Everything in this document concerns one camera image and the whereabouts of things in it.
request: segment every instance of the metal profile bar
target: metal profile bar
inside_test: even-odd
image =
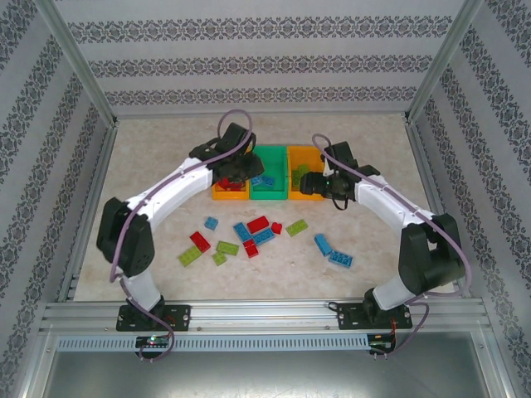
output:
[[[113,126],[107,128],[104,147],[100,155],[100,160],[96,166],[94,181],[90,188],[89,197],[87,198],[87,207],[81,218],[80,234],[77,236],[72,250],[71,261],[66,267],[65,278],[63,279],[63,285],[59,292],[58,301],[64,302],[67,299],[73,299],[76,292],[74,288],[77,286],[71,285],[71,281],[74,275],[79,273],[83,260],[85,258],[86,248],[89,244],[90,233],[92,231],[92,224],[96,217],[96,210],[98,209],[98,202],[100,201],[101,191],[103,190],[103,184],[105,182],[105,176],[107,169],[109,168],[110,155],[113,152],[114,141],[116,140],[116,134],[118,133],[119,124],[116,123]]]
[[[328,300],[186,302],[192,306],[190,330],[186,333],[179,333],[179,335],[352,332],[339,331],[336,314],[327,308],[328,302]],[[427,302],[431,305],[431,313],[422,329],[423,332],[469,332],[477,331],[478,328],[490,328],[489,317],[480,299],[429,299]],[[120,334],[114,330],[120,305],[123,304],[48,304],[41,322],[40,333],[50,332],[57,335]],[[415,324],[420,321],[422,310],[412,308],[411,315]],[[388,329],[383,329],[356,332],[388,331]]]
[[[494,333],[490,330],[479,330],[470,336],[490,396],[514,398],[516,395]]]
[[[83,57],[80,48],[77,46],[76,39],[74,39],[70,29],[68,29],[54,0],[36,0],[34,3],[53,33],[53,36],[61,46],[72,68],[80,78],[90,99],[103,117],[105,124],[108,127],[113,125],[116,117],[110,107],[109,101],[96,81],[88,62]]]
[[[424,80],[421,82],[421,85],[415,93],[411,106],[407,110],[407,118],[410,122],[417,120],[421,114],[433,88],[448,65],[448,62],[450,62],[455,49],[465,35],[468,26],[480,9],[481,4],[483,4],[483,0],[465,0],[463,2],[461,9],[455,16],[454,22],[451,24],[450,30],[446,34],[445,40],[442,42],[437,55],[428,69]]]
[[[22,384],[13,396],[19,398],[44,396],[58,341],[59,337],[53,335],[37,336]]]
[[[59,337],[58,352],[134,352],[135,336]],[[165,348],[149,348],[160,352]],[[366,334],[180,336],[174,352],[265,352],[368,350]]]

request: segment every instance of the patterned wallpaper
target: patterned wallpaper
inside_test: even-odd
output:
[[[517,396],[531,396],[530,26],[525,2],[485,1],[417,120]]]
[[[55,301],[105,124],[32,2],[0,2],[0,397]]]
[[[404,111],[462,0],[56,3],[118,116]]]

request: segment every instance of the marble surface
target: marble surface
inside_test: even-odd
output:
[[[95,247],[101,209],[111,197],[125,200],[173,171],[198,144],[216,133],[218,116],[189,119],[125,120],[110,160],[98,213],[90,236],[76,301],[123,300],[118,284],[108,282],[110,265]],[[230,121],[246,125],[235,116]],[[308,144],[313,133],[333,143],[346,140],[360,165],[370,163],[397,190],[427,208],[426,196],[399,114],[323,115],[256,114],[258,144]],[[248,259],[242,245],[236,257],[216,267],[212,255],[219,240],[239,243],[232,226],[265,215],[284,227],[304,218],[309,229],[280,236]],[[219,220],[215,231],[203,224]],[[183,268],[177,257],[191,247],[189,236],[201,231],[212,248]],[[324,233],[336,250],[353,256],[345,269],[319,252],[314,235]],[[166,299],[316,299],[362,297],[397,273],[399,237],[358,203],[337,211],[331,201],[213,201],[211,191],[197,194],[155,231],[151,270]]]

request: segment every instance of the lego brick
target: lego brick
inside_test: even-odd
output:
[[[254,244],[254,242],[253,242],[253,245],[248,245],[245,249],[250,259],[258,255],[258,248]]]
[[[263,245],[267,241],[273,239],[275,237],[275,234],[273,234],[273,231],[271,228],[267,228],[266,230],[263,230],[262,232],[259,232],[257,234],[254,234],[252,236],[252,239],[255,241],[257,246]]]
[[[266,219],[265,216],[259,217],[256,220],[253,220],[251,222],[247,223],[247,228],[250,233],[254,234],[255,232],[258,232],[259,230],[263,230],[269,225],[269,221]]]
[[[235,226],[233,226],[234,231],[238,235],[238,238],[240,238],[241,243],[247,242],[248,240],[252,239],[251,234],[247,230],[246,226],[243,225],[243,222],[238,222]]]
[[[190,239],[202,253],[210,249],[210,243],[199,232],[194,232]]]
[[[224,177],[217,182],[217,185],[228,191],[241,191],[246,184],[244,182],[230,182],[227,177]]]
[[[277,235],[280,235],[280,233],[282,232],[282,224],[280,224],[278,222],[274,222],[271,225],[271,230],[273,231],[273,233],[275,233]]]
[[[227,255],[237,255],[238,249],[240,247],[238,245],[234,245],[233,243],[224,242],[223,240],[220,240],[217,244],[217,251],[221,251],[222,253],[225,253]]]
[[[352,265],[352,256],[334,250],[330,254],[329,262],[342,265],[345,268],[350,268]]]
[[[212,199],[215,201],[248,201],[249,192],[251,191],[251,183],[249,180],[245,182],[242,188],[227,188],[220,187],[220,182],[217,182],[212,187]]]
[[[208,228],[209,230],[215,231],[218,222],[219,221],[216,218],[208,217],[207,220],[205,221],[205,227]]]
[[[263,187],[272,188],[275,186],[275,179],[273,177],[262,176],[261,178],[262,178],[261,185]]]
[[[260,185],[260,184],[262,184],[262,177],[258,176],[258,177],[253,177],[251,179],[251,185],[253,187],[256,187],[257,185]]]
[[[306,228],[308,228],[308,224],[306,224],[306,221],[304,220],[298,220],[297,222],[291,224],[290,226],[287,226],[285,228],[286,232],[290,234],[290,236],[295,236],[299,232],[304,231]]]
[[[292,145],[288,147],[288,163],[290,165],[288,199],[291,201],[323,201],[324,198],[315,193],[305,195],[300,192],[302,177],[308,172],[324,170],[324,162],[321,160],[321,152],[316,147]]]
[[[201,257],[201,251],[197,246],[192,246],[190,249],[182,253],[178,258],[183,267],[188,267],[193,261]]]
[[[212,255],[212,258],[218,267],[227,261],[226,256],[221,251],[218,251],[216,254]]]
[[[314,238],[314,241],[317,244],[317,247],[319,247],[319,250],[321,250],[321,253],[323,253],[323,256],[326,257],[332,253],[332,248],[323,234],[317,234]]]

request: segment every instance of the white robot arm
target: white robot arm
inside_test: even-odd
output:
[[[391,310],[419,294],[465,275],[465,267],[457,252],[423,220],[434,223],[460,246],[459,232],[451,216],[436,216],[421,209],[392,189],[377,169],[359,167],[346,142],[330,144],[324,151],[359,174],[370,176],[374,183],[327,161],[322,174],[309,172],[302,177],[300,191],[309,195],[320,193],[332,199],[339,210],[347,208],[348,200],[358,201],[377,214],[401,238],[398,275],[365,293],[363,306],[370,319],[376,319],[380,312]],[[339,207],[336,201],[344,201],[344,207]],[[435,248],[430,249],[429,244],[435,245]]]
[[[223,137],[194,148],[183,164],[153,187],[127,201],[114,197],[105,203],[96,245],[109,262],[114,262],[111,280],[118,274],[129,299],[145,311],[155,311],[158,304],[163,306],[163,297],[149,271],[154,258],[154,231],[175,209],[213,183],[244,182],[264,171],[261,160],[252,151],[247,152],[251,144],[254,147],[256,136],[247,136],[246,129],[232,123]],[[231,150],[236,151],[221,156]],[[131,216],[119,245],[120,233]],[[115,251],[119,251],[118,262],[114,261]]]
[[[130,210],[133,210],[155,187],[168,180],[171,176],[182,172],[194,164],[199,164],[200,162],[201,160],[198,158],[187,158],[181,166],[162,181],[142,192],[140,195],[128,199],[127,207]],[[207,166],[201,166],[182,175],[173,182],[170,182],[166,187],[157,192],[147,205],[142,207],[137,214],[139,216],[147,216],[147,220],[151,225],[151,232],[154,233],[160,223],[175,209],[181,206],[190,197],[200,191],[208,189],[211,185],[212,170],[208,169]],[[150,311],[160,300],[160,292],[155,286],[149,268],[146,268],[146,270],[140,274],[130,277],[124,276],[124,283],[136,302],[148,311]]]

